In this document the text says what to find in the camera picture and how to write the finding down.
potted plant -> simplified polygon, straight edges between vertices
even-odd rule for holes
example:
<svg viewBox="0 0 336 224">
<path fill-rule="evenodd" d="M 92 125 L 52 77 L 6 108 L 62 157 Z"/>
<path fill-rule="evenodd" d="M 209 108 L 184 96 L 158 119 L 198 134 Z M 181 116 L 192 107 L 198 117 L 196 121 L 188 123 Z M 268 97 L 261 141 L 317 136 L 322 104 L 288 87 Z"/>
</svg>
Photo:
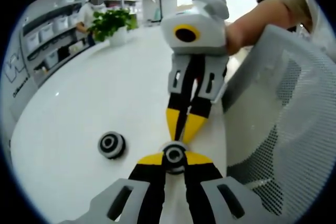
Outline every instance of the potted plant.
<svg viewBox="0 0 336 224">
<path fill-rule="evenodd" d="M 97 41 L 110 40 L 110 45 L 119 46 L 126 42 L 127 28 L 131 27 L 131 15 L 128 10 L 108 10 L 105 13 L 95 12 L 96 18 L 88 29 Z"/>
</svg>

white pot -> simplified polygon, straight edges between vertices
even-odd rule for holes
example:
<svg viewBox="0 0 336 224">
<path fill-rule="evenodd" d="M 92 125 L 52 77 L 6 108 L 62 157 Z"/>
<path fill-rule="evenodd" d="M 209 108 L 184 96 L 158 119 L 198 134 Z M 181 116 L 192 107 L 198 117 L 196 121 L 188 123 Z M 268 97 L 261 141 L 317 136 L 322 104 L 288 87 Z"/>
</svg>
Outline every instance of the white pot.
<svg viewBox="0 0 336 224">
<path fill-rule="evenodd" d="M 120 27 L 112 37 L 109 38 L 110 46 L 117 47 L 126 43 L 127 28 L 126 26 Z"/>
</svg>

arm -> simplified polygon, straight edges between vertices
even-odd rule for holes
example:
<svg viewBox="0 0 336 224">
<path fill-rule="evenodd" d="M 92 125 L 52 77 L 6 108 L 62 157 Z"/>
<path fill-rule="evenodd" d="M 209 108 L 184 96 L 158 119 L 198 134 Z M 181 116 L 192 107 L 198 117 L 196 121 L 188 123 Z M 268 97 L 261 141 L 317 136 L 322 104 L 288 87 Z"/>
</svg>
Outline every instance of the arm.
<svg viewBox="0 0 336 224">
<path fill-rule="evenodd" d="M 227 27 L 227 47 L 235 54 L 241 47 L 254 45 L 264 28 L 273 24 L 284 29 L 311 19 L 305 0 L 265 0 Z"/>
<path fill-rule="evenodd" d="M 83 5 L 78 12 L 78 23 L 76 24 L 76 29 L 83 34 L 86 34 L 87 28 L 84 26 L 85 23 L 85 8 L 86 6 Z"/>
<path fill-rule="evenodd" d="M 86 34 L 88 32 L 87 28 L 84 26 L 83 22 L 78 22 L 77 25 L 76 25 L 76 29 L 78 31 L 80 31 L 81 33 L 84 33 L 84 34 Z"/>
</svg>

black and white puck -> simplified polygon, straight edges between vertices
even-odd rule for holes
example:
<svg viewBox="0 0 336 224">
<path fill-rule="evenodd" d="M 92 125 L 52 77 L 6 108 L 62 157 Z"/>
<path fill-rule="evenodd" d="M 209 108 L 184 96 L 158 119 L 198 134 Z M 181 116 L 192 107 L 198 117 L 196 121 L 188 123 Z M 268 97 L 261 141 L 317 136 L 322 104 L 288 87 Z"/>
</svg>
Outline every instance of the black and white puck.
<svg viewBox="0 0 336 224">
<path fill-rule="evenodd" d="M 121 157 L 126 149 L 125 138 L 117 132 L 105 133 L 98 142 L 98 151 L 108 159 Z"/>
</svg>

gray gripper bracket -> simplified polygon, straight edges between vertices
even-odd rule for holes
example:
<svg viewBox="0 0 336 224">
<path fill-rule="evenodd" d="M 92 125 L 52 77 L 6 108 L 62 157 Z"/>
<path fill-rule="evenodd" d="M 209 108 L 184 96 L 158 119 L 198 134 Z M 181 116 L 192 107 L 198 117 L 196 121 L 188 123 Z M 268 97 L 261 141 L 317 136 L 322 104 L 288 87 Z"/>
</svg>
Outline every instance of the gray gripper bracket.
<svg viewBox="0 0 336 224">
<path fill-rule="evenodd" d="M 168 92 L 180 94 L 182 92 L 182 83 L 190 62 L 190 55 L 173 55 L 172 70 L 169 73 Z M 198 93 L 199 97 L 209 99 L 216 103 L 224 94 L 226 83 L 224 81 L 224 71 L 229 61 L 227 55 L 206 56 L 205 72 L 202 87 Z"/>
<path fill-rule="evenodd" d="M 190 55 L 172 55 L 172 70 L 168 76 L 169 93 L 181 94 L 183 79 L 190 59 Z"/>
<path fill-rule="evenodd" d="M 231 177 L 201 182 L 217 224 L 286 223 L 267 211 L 260 197 Z"/>
<path fill-rule="evenodd" d="M 224 81 L 224 71 L 229 62 L 229 56 L 206 56 L 204 79 L 201 89 L 198 93 L 199 97 L 211 100 L 216 103 L 224 94 L 227 84 Z"/>
<path fill-rule="evenodd" d="M 87 213 L 59 224 L 137 224 L 148 182 L 118 179 L 92 199 Z"/>
</svg>

